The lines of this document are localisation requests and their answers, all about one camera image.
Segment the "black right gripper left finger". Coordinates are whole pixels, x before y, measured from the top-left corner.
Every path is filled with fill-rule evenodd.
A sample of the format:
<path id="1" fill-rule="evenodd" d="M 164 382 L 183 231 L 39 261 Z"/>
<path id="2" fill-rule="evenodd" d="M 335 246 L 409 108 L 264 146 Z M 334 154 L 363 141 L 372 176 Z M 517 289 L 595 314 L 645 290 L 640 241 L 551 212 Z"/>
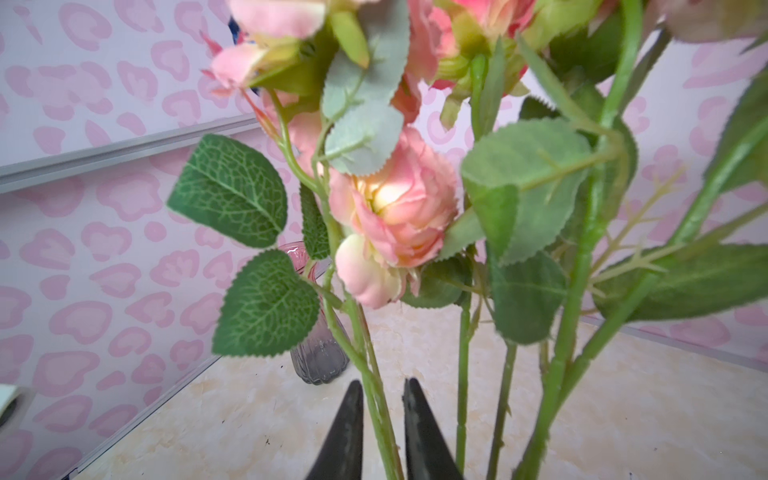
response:
<path id="1" fill-rule="evenodd" d="M 363 469 L 364 392 L 352 381 L 306 480 L 360 480 Z"/>

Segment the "pink carnation spray stem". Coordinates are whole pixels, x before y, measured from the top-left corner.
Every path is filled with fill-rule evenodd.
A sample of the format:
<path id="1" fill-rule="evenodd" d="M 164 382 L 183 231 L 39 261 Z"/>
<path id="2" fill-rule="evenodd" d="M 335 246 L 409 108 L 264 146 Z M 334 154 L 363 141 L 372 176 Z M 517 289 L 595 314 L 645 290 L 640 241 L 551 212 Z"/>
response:
<path id="1" fill-rule="evenodd" d="M 219 95 L 260 90 L 255 110 L 297 176 L 303 244 L 325 260 L 328 283 L 294 272 L 277 248 L 288 220 L 286 187 L 255 149 L 204 136 L 168 198 L 169 208 L 253 247 L 225 293 L 216 354 L 272 357 L 308 339 L 319 316 L 360 372 L 390 479 L 403 477 L 364 313 L 416 293 L 457 212 L 452 166 L 414 127 L 419 86 L 438 80 L 456 52 L 452 1 L 231 1 L 238 37 L 210 44 L 205 74 Z"/>

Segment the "magenta artificial rose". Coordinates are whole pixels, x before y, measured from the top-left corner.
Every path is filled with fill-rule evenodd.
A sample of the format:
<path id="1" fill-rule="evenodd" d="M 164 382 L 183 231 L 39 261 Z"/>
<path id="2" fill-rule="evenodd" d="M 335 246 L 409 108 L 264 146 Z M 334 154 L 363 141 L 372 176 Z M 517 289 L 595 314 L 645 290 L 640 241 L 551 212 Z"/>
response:
<path id="1" fill-rule="evenodd" d="M 470 111 L 467 144 L 473 146 L 492 132 L 504 96 L 518 86 L 526 72 L 515 54 L 515 36 L 536 16 L 533 1 L 439 1 L 430 18 L 439 27 L 439 69 L 431 88 L 445 94 L 433 127 L 454 131 L 462 108 Z M 458 346 L 456 465 L 465 466 L 469 420 L 470 344 L 490 298 L 486 259 L 479 250 L 482 231 L 472 222 L 471 203 L 464 203 L 462 225 L 472 238 L 446 243 L 429 269 L 429 278 L 454 290 L 462 309 Z"/>

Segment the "red ribbed glass vase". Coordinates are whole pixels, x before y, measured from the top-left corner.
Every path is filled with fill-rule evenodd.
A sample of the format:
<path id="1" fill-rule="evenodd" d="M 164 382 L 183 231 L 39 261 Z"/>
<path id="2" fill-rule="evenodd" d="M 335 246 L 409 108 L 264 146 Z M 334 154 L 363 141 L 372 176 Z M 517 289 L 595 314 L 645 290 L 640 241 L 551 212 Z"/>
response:
<path id="1" fill-rule="evenodd" d="M 299 274 L 308 274 L 310 280 L 316 279 L 315 266 L 307 269 L 309 254 L 302 242 L 281 245 L 279 249 L 287 253 Z M 340 377 L 349 365 L 349 358 L 337 343 L 328 327 L 323 309 L 309 335 L 290 351 L 291 361 L 297 376 L 307 384 L 329 384 Z"/>

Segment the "aluminium frame left diagonal bar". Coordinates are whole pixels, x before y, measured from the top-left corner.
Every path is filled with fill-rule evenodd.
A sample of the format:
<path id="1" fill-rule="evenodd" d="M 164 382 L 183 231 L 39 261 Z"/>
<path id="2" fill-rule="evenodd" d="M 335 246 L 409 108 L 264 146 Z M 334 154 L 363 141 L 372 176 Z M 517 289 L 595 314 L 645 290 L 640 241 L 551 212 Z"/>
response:
<path id="1" fill-rule="evenodd" d="M 259 129 L 249 115 L 220 119 L 144 137 L 1 167 L 1 193 L 6 194 L 71 176 L 194 146 L 206 134 L 234 135 Z"/>

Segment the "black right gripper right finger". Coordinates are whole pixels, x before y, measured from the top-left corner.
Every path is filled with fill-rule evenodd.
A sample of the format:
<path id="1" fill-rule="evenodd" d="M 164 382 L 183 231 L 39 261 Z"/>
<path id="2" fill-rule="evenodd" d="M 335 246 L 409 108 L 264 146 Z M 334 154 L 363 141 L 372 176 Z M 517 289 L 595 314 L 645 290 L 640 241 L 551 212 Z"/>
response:
<path id="1" fill-rule="evenodd" d="M 403 393 L 408 480 L 462 480 L 416 378 L 405 380 Z"/>

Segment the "coral pink artificial rose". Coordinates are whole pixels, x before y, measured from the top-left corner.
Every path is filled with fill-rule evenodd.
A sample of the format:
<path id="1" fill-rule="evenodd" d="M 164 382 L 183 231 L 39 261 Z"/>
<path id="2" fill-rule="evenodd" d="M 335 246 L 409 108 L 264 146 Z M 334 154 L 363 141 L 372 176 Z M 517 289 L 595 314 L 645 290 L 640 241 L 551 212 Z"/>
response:
<path id="1" fill-rule="evenodd" d="M 515 36 L 526 72 L 460 166 L 471 225 L 486 245 L 495 328 L 510 350 L 541 353 L 542 399 L 517 479 L 538 477 L 559 410 L 542 401 L 570 298 L 576 341 L 586 292 L 574 291 L 575 258 L 585 253 L 591 264 L 636 166 L 631 135 L 606 103 L 623 97 L 616 73 L 641 47 L 645 14 L 641 1 L 533 2 L 533 23 Z M 444 245 L 472 238 L 462 214 Z"/>

